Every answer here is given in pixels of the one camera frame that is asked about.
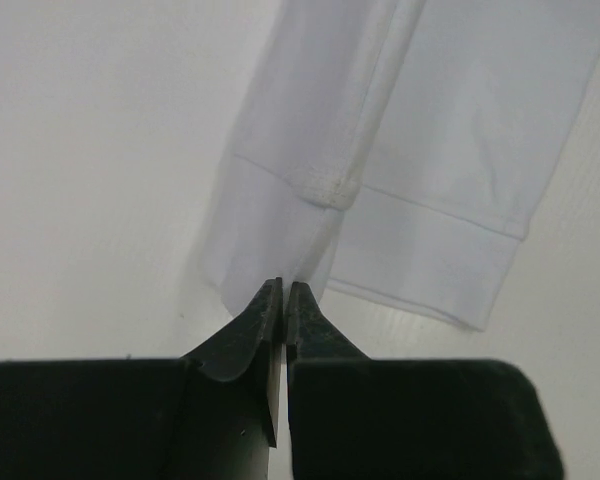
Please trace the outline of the white skirt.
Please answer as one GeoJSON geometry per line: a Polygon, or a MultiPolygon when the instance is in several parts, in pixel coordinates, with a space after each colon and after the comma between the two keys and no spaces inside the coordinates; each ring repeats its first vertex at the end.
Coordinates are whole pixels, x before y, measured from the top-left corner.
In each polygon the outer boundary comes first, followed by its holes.
{"type": "Polygon", "coordinates": [[[600,55],[600,1],[287,1],[229,140],[202,266],[475,330],[600,55]]]}

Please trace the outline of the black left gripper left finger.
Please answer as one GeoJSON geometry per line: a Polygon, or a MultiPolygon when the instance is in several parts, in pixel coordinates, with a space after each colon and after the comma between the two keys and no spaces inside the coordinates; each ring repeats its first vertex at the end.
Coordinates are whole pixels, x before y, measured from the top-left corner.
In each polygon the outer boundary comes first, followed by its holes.
{"type": "Polygon", "coordinates": [[[167,359],[0,362],[0,479],[264,479],[283,288],[167,359]]]}

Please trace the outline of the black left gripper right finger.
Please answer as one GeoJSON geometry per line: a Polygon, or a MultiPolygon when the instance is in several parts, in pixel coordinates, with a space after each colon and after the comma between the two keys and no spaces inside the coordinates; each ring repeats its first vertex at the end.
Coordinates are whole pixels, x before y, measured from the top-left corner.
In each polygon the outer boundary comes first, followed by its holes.
{"type": "Polygon", "coordinates": [[[376,360],[304,283],[286,310],[288,420],[297,479],[561,479],[531,381],[490,359],[376,360]]]}

